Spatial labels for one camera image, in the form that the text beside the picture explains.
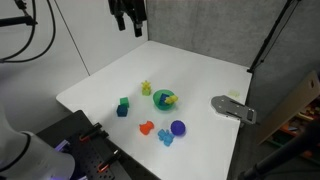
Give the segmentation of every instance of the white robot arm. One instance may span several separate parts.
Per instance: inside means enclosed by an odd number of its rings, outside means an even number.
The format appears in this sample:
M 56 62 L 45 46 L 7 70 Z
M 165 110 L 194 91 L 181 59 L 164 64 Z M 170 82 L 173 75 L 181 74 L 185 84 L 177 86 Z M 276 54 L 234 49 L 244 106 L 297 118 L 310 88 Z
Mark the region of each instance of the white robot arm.
M 0 176 L 8 180 L 67 180 L 75 161 L 69 154 L 55 151 L 30 132 L 16 132 L 0 105 Z

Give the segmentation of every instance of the white wall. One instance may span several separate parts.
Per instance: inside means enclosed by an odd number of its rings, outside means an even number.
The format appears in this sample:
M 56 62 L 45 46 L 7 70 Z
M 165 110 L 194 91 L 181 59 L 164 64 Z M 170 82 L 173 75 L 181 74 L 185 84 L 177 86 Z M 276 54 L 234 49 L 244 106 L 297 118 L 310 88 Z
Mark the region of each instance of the white wall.
M 110 14 L 108 0 L 57 2 L 90 74 L 148 40 L 147 23 L 143 22 L 143 36 L 136 38 L 132 21 L 126 14 L 126 30 L 120 32 Z
M 31 1 L 28 12 L 31 14 Z M 88 76 L 66 27 L 56 14 L 57 36 L 50 51 L 38 60 L 23 64 L 0 64 L 0 102 L 10 124 L 17 130 L 39 131 L 67 115 L 56 102 L 62 90 Z M 38 23 L 35 38 L 19 59 L 32 57 L 49 43 L 52 23 L 46 1 L 37 0 Z M 12 0 L 0 3 L 0 18 L 22 15 Z M 16 52 L 26 42 L 31 27 L 0 28 L 0 56 Z
M 38 54 L 51 38 L 52 24 L 46 0 L 36 2 L 39 25 L 33 43 L 19 59 Z M 127 23 L 125 32 L 118 32 L 114 18 L 106 11 L 109 10 L 107 1 L 101 2 L 58 1 L 90 73 L 147 40 L 146 29 L 142 38 L 134 37 L 131 22 Z M 28 12 L 32 14 L 31 0 L 27 0 L 27 3 Z M 0 64 L 0 102 L 6 108 L 11 125 L 17 130 L 37 132 L 68 115 L 69 112 L 56 102 L 56 95 L 88 76 L 53 0 L 51 4 L 56 17 L 57 37 L 50 51 L 34 62 Z M 22 12 L 17 9 L 13 0 L 1 0 L 0 18 L 20 15 Z M 84 21 L 93 16 L 97 17 L 100 23 Z M 0 27 L 0 58 L 19 50 L 26 42 L 30 30 L 31 27 L 25 25 Z

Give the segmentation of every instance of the light blue toy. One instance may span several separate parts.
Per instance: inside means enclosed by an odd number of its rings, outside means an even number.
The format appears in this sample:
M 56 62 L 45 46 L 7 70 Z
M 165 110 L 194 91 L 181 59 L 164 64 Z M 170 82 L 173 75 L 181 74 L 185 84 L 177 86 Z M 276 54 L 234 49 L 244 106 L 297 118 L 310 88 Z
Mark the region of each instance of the light blue toy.
M 158 132 L 159 140 L 163 141 L 164 145 L 170 146 L 170 144 L 173 142 L 174 135 L 169 132 L 169 130 L 164 131 L 161 129 Z

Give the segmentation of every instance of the red toy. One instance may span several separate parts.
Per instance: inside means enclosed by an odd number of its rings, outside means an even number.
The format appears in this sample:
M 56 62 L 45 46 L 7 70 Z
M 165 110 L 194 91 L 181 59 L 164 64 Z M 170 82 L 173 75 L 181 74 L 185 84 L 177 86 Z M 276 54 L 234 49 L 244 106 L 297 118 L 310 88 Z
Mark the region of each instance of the red toy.
M 150 130 L 154 128 L 154 125 L 151 121 L 147 121 L 145 124 L 140 124 L 140 132 L 144 135 L 148 135 Z

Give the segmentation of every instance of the blue ball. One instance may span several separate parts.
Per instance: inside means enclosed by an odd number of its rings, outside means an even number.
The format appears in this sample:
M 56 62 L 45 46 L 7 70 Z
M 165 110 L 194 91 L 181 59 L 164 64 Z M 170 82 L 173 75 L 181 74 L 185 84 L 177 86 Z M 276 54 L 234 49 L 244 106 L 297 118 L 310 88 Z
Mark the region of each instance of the blue ball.
M 171 132 L 176 136 L 181 136 L 185 133 L 186 126 L 182 121 L 176 120 L 171 124 Z

